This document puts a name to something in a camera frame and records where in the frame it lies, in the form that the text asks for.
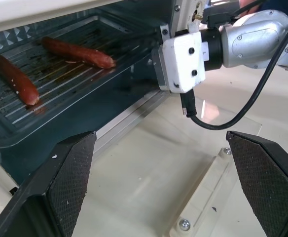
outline baking tray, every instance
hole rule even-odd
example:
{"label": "baking tray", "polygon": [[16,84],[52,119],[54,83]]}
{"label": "baking tray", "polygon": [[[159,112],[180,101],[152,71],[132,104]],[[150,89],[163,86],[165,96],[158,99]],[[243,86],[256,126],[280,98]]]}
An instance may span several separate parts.
{"label": "baking tray", "polygon": [[[147,25],[98,10],[48,35],[106,52],[117,38],[149,29]],[[117,67],[110,70],[67,63],[63,58],[47,52],[38,40],[3,53],[38,88],[40,102],[32,107],[26,106],[0,77],[0,148],[19,143],[71,105],[146,57],[150,50],[145,45],[131,44],[123,52],[115,52],[111,56],[117,61]]]}

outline cable connector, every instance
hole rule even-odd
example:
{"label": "cable connector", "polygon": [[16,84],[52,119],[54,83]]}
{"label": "cable connector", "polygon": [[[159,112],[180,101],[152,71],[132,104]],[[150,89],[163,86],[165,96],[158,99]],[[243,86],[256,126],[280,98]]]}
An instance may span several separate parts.
{"label": "cable connector", "polygon": [[195,108],[195,97],[194,91],[191,89],[185,94],[180,94],[181,105],[183,114],[187,116],[187,118],[191,118],[197,115],[197,110]]}

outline screw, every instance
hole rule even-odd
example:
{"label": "screw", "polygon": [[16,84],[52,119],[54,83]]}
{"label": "screw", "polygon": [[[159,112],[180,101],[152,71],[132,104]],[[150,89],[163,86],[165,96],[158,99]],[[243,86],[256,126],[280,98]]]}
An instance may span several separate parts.
{"label": "screw", "polygon": [[224,148],[223,152],[229,156],[232,154],[232,150],[229,147]]}
{"label": "screw", "polygon": [[190,230],[190,222],[186,219],[183,219],[179,222],[180,229],[183,231],[188,231]]}
{"label": "screw", "polygon": [[194,54],[194,52],[195,52],[194,48],[189,49],[189,54]]}
{"label": "screw", "polygon": [[196,75],[198,75],[198,71],[197,70],[193,70],[191,74],[192,74],[193,77],[195,77]]}
{"label": "screw", "polygon": [[175,6],[175,11],[176,11],[176,12],[180,11],[180,8],[181,8],[181,7],[180,7],[179,5],[176,5],[176,6]]}

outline hot dog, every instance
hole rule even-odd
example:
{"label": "hot dog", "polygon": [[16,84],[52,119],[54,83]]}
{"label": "hot dog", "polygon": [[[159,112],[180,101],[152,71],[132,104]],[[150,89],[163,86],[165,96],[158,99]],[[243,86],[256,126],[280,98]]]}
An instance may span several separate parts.
{"label": "hot dog", "polygon": [[84,62],[103,69],[115,67],[115,61],[110,56],[94,49],[83,48],[50,37],[43,37],[41,43],[46,50],[71,61]]}
{"label": "hot dog", "polygon": [[39,101],[39,93],[35,85],[22,71],[1,55],[0,74],[25,104],[35,105]]}

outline black cable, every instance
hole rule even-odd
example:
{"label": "black cable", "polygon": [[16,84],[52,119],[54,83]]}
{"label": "black cable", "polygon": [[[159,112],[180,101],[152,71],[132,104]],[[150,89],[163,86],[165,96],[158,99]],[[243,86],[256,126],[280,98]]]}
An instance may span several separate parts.
{"label": "black cable", "polygon": [[239,111],[239,113],[231,121],[224,123],[222,125],[211,125],[211,124],[202,122],[196,116],[191,117],[191,119],[197,125],[205,128],[205,129],[209,129],[209,130],[223,130],[223,129],[227,129],[227,128],[230,128],[231,126],[235,125],[247,113],[247,111],[252,107],[252,105],[255,103],[255,101],[258,98],[259,94],[261,93],[264,85],[268,81],[270,74],[272,73],[274,67],[277,65],[277,62],[278,62],[282,52],[286,48],[287,44],[288,44],[288,33],[285,35],[285,37],[281,41],[279,47],[277,48],[276,52],[274,53],[273,57],[271,58],[271,61],[268,64],[268,67],[266,68],[266,71],[264,72],[263,76],[261,77],[261,80],[260,80],[257,88],[254,90],[249,101],[246,103],[246,105]]}
{"label": "black cable", "polygon": [[232,13],[232,15],[233,15],[233,16],[238,16],[238,15],[242,14],[242,13],[245,12],[245,11],[249,11],[249,10],[252,9],[254,6],[257,6],[257,5],[260,5],[260,4],[264,3],[265,1],[267,1],[267,0],[256,0],[256,1],[253,1],[253,2],[251,2],[251,3],[249,3],[249,4],[247,4],[246,6],[244,6],[244,7],[240,8],[240,9],[234,11],[234,12]]}

